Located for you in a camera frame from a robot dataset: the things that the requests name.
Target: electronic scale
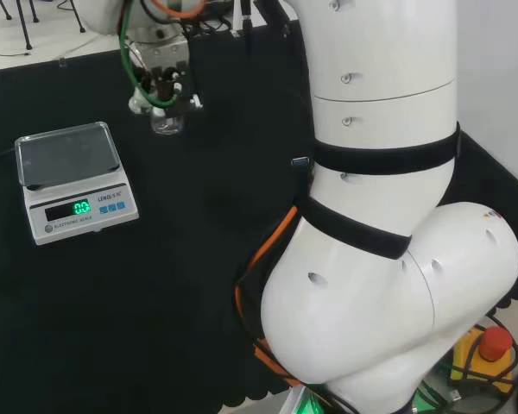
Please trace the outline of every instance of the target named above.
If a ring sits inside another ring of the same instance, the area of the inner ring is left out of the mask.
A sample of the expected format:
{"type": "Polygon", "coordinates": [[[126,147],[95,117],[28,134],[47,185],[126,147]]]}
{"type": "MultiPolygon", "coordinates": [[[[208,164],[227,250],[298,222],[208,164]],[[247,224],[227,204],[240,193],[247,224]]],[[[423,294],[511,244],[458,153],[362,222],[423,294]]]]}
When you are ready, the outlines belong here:
{"type": "Polygon", "coordinates": [[[37,245],[138,218],[106,123],[23,136],[16,157],[37,245]]]}

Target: green cable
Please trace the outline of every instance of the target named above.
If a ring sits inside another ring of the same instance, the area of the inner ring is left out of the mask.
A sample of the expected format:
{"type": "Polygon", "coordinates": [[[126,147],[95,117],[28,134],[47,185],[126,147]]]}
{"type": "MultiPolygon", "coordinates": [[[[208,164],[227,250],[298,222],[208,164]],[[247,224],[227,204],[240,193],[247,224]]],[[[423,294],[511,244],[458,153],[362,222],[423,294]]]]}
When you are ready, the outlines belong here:
{"type": "Polygon", "coordinates": [[[129,0],[127,4],[127,9],[124,12],[123,15],[123,24],[121,25],[121,33],[119,34],[119,46],[121,48],[121,61],[123,62],[124,70],[127,72],[127,75],[129,75],[130,82],[137,88],[143,97],[146,98],[148,102],[150,102],[152,105],[154,105],[156,108],[161,108],[163,110],[170,108],[173,106],[176,99],[179,97],[177,93],[173,94],[173,97],[169,99],[168,101],[160,101],[156,97],[152,97],[149,95],[144,88],[140,85],[138,82],[138,79],[136,79],[136,75],[134,74],[132,70],[132,66],[130,65],[130,58],[129,58],[129,48],[126,45],[127,40],[127,29],[129,28],[129,21],[130,21],[130,11],[132,10],[132,0],[129,0]]]}

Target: screw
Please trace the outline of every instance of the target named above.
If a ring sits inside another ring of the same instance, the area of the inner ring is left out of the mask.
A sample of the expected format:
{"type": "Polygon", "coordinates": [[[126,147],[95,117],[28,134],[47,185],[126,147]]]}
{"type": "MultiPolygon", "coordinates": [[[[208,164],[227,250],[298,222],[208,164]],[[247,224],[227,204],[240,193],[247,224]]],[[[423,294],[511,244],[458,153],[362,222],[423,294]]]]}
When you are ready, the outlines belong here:
{"type": "Polygon", "coordinates": [[[338,0],[332,0],[328,5],[330,6],[330,8],[333,11],[338,11],[339,10],[339,1],[338,0]]]}

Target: green light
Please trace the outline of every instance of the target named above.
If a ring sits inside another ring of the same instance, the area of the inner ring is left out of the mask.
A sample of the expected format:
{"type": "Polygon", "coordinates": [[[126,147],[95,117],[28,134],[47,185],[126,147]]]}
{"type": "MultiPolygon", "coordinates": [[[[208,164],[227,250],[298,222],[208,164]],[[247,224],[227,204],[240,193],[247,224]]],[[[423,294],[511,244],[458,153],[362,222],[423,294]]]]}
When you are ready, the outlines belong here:
{"type": "Polygon", "coordinates": [[[81,201],[73,205],[74,214],[85,214],[91,211],[90,205],[86,201],[81,201]]]}

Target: white wall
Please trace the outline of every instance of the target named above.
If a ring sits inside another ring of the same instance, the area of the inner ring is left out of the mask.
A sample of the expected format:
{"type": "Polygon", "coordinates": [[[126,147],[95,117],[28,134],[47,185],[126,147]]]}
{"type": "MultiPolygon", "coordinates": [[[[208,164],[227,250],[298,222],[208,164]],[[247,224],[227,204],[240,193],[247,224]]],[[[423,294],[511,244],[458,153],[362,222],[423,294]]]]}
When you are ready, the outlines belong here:
{"type": "Polygon", "coordinates": [[[458,0],[459,121],[518,178],[518,0],[458,0]]]}

